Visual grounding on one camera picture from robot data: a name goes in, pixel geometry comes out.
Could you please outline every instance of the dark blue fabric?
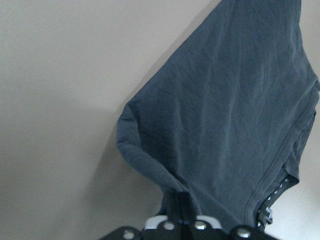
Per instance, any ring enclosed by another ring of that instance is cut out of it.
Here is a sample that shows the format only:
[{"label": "dark blue fabric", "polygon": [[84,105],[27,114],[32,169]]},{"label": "dark blue fabric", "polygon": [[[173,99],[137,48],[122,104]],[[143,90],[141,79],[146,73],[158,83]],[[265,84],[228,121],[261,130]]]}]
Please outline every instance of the dark blue fabric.
[{"label": "dark blue fabric", "polygon": [[254,227],[281,180],[299,181],[320,90],[300,14],[300,0],[222,0],[118,120],[125,160],[163,191],[189,191],[226,232]]}]

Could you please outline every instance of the white surface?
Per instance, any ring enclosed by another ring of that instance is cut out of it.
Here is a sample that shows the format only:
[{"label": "white surface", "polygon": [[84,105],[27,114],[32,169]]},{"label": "white surface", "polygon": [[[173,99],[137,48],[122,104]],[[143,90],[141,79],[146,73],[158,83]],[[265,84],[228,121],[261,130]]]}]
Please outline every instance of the white surface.
[{"label": "white surface", "polygon": [[[0,239],[89,240],[141,229],[162,193],[121,158],[124,104],[218,0],[0,0]],[[303,44],[320,76],[320,7],[304,1]],[[320,236],[320,117],[301,182],[267,231]]]}]

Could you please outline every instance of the t-shirt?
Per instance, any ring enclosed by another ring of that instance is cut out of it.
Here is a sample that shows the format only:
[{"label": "t-shirt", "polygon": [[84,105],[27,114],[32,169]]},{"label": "t-shirt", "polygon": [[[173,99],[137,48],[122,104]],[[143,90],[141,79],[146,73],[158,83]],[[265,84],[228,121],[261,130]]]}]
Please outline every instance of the t-shirt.
[{"label": "t-shirt", "polygon": [[222,0],[118,120],[125,160],[226,232],[255,227],[281,181],[299,181],[320,90],[300,14],[300,0]]}]

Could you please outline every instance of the garment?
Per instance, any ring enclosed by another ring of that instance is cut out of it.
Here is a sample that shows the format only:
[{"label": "garment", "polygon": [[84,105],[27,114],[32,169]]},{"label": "garment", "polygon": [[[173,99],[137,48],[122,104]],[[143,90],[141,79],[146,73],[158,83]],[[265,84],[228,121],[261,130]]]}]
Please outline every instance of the garment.
[{"label": "garment", "polygon": [[255,227],[280,182],[299,182],[320,90],[300,14],[300,0],[222,0],[118,120],[125,160],[226,232]]}]

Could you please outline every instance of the metal bolt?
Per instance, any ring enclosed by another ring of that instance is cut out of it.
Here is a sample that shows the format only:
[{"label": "metal bolt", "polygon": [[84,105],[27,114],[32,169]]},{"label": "metal bolt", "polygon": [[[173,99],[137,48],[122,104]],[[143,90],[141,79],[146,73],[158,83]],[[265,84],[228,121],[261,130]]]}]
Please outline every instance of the metal bolt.
[{"label": "metal bolt", "polygon": [[123,238],[126,240],[134,239],[135,234],[131,230],[124,230]]},{"label": "metal bolt", "polygon": [[239,237],[244,239],[250,238],[251,235],[250,231],[242,227],[236,231],[236,234],[238,234]]},{"label": "metal bolt", "polygon": [[207,225],[204,221],[196,221],[194,223],[194,227],[198,230],[204,230],[207,227]]},{"label": "metal bolt", "polygon": [[175,225],[170,222],[170,221],[166,221],[163,225],[163,227],[166,229],[166,230],[173,230],[175,229]]}]

